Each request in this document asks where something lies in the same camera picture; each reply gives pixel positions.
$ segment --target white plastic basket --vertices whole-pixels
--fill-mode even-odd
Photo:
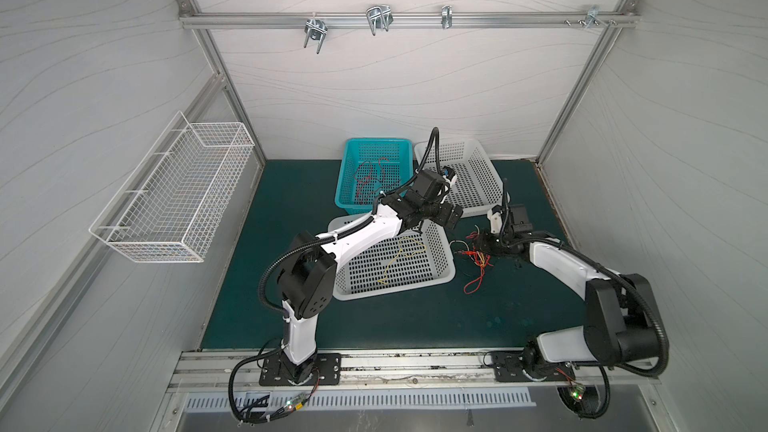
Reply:
[[[416,160],[424,157],[427,142],[416,144]],[[453,168],[458,180],[447,202],[464,207],[463,217],[484,216],[490,207],[502,203],[502,180],[485,150],[475,139],[440,139],[440,165]],[[435,170],[435,151],[430,151],[425,168]]]
[[[168,125],[90,228],[134,262],[202,262],[254,148],[241,122],[189,123],[178,115],[184,120]],[[161,142],[170,146],[156,152]]]
[[[349,224],[360,216],[362,214],[334,218],[328,224],[328,231]],[[351,301],[373,295],[408,291],[450,282],[454,275],[456,267],[446,233],[442,227],[425,221],[421,233],[407,231],[398,237],[388,238],[341,267],[336,272],[333,297],[341,301]]]

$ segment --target wire mesh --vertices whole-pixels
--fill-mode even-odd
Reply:
[[[253,147],[240,122],[187,124],[100,238],[135,262],[202,262]]]

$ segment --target metal bracket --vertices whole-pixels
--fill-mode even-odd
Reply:
[[[179,5],[179,17],[192,17],[194,15],[191,0],[176,0],[176,3]]]
[[[317,44],[316,53],[320,53],[322,42],[326,39],[326,34],[328,34],[328,27],[326,27],[326,24],[322,22],[322,20],[314,18],[309,19],[306,24],[304,24],[304,32],[306,32],[304,48],[306,48],[306,44],[310,42],[310,39],[319,40],[320,42]]]
[[[626,0],[622,5],[620,12],[624,15],[637,14],[639,2],[640,0]]]
[[[450,5],[442,6],[442,28],[450,29],[453,25],[453,7]]]
[[[259,385],[262,387],[291,386],[291,382],[288,381],[288,375],[282,370],[282,367],[278,354],[264,359],[264,366],[259,377]],[[315,367],[319,372],[312,373],[320,375],[320,385],[339,385],[341,380],[341,354],[318,354],[317,359],[315,359]],[[312,384],[315,380],[317,380],[317,376],[310,376],[307,383]]]
[[[376,29],[384,29],[389,32],[389,25],[394,20],[392,18],[392,9],[388,5],[374,5],[366,10],[366,19],[371,27],[371,34],[376,35]]]
[[[493,367],[494,379],[497,382],[530,382],[531,379],[523,371],[521,363],[521,352],[504,352],[502,350],[491,352],[488,354],[491,357],[491,363]],[[561,367],[566,374],[574,376],[573,369],[571,367]],[[562,382],[566,380],[560,372],[557,372],[552,367],[552,372],[547,375],[541,382]]]

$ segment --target dark green tabletop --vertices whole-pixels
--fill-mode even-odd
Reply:
[[[564,238],[533,164],[495,161],[509,180],[512,204],[524,204],[537,230]],[[280,316],[259,303],[256,284],[294,235],[324,232],[347,213],[334,204],[340,161],[272,160],[264,170],[229,271],[203,338],[205,349],[260,348],[282,336]],[[488,227],[485,216],[464,218],[448,240]],[[580,325],[580,297],[531,264],[492,258],[480,289],[466,295],[478,267],[456,255],[446,284],[351,301],[334,300],[317,322],[319,348],[521,347],[545,331]],[[274,278],[267,294],[278,302]]]

